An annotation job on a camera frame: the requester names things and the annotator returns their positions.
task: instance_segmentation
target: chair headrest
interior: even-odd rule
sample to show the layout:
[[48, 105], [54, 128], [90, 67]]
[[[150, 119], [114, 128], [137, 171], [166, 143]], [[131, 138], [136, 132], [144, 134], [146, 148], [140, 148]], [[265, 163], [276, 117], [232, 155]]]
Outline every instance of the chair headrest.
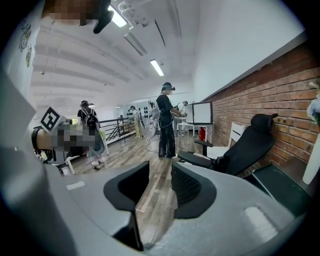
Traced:
[[274, 118], [276, 118], [278, 114], [256, 114], [251, 119], [251, 126], [263, 133], [269, 134], [271, 132], [272, 126], [274, 124]]

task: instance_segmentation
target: white wooden chair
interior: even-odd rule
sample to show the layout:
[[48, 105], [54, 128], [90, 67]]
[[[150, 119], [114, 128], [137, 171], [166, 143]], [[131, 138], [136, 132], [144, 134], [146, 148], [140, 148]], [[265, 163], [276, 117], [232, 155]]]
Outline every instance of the white wooden chair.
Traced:
[[231, 146], [232, 140], [238, 141], [242, 135], [242, 133], [245, 130], [244, 125], [239, 125], [236, 123], [231, 124], [231, 132], [230, 132], [230, 138], [229, 138], [229, 144], [228, 146], [213, 146], [207, 148], [207, 156], [211, 159], [216, 159], [217, 157], [222, 157]]

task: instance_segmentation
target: chair armrest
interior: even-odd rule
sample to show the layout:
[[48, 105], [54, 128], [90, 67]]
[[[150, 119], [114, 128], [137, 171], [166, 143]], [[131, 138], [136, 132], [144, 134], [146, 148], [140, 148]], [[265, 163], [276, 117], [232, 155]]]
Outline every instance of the chair armrest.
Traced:
[[199, 157], [197, 155], [194, 155], [192, 153], [185, 152], [185, 151], [180, 151], [180, 153], [178, 154], [178, 157], [190, 164], [204, 167], [207, 169], [210, 168], [210, 166], [212, 165], [211, 160], [205, 159], [203, 157]]
[[202, 145], [202, 146], [210, 147], [210, 148], [212, 148], [212, 147], [214, 146], [214, 145], [212, 145], [210, 142], [206, 142], [206, 141], [198, 140], [198, 139], [196, 139], [196, 140], [194, 141], [194, 143], [200, 144], [200, 145]]

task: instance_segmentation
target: wooden floor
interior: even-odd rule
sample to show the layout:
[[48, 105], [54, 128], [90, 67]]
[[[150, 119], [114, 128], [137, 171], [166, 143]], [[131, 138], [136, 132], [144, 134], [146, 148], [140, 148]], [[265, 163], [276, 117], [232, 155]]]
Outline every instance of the wooden floor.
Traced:
[[[143, 161], [150, 162], [149, 184], [136, 206], [136, 216], [139, 226], [141, 241], [144, 244], [154, 243], [169, 228], [174, 209], [177, 208], [177, 199], [171, 189], [171, 164], [178, 159], [158, 158], [158, 136], [152, 142], [145, 139], [135, 139], [134, 135], [110, 145], [109, 156], [104, 157], [104, 166], [96, 171], [92, 168], [88, 158], [84, 157], [72, 163], [76, 174], [103, 172], [109, 168], [117, 168]], [[200, 152], [200, 148], [194, 143], [190, 132], [189, 145], [187, 134], [182, 137], [184, 151]], [[180, 150], [180, 137], [175, 137], [176, 153]]]

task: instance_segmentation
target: black and white square marker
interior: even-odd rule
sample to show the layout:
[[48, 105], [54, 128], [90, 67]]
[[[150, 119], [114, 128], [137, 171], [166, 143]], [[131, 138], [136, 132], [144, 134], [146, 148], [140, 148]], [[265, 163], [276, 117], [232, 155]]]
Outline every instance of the black and white square marker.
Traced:
[[60, 120], [61, 115], [51, 106], [48, 108], [44, 114], [40, 124], [47, 132], [51, 132]]

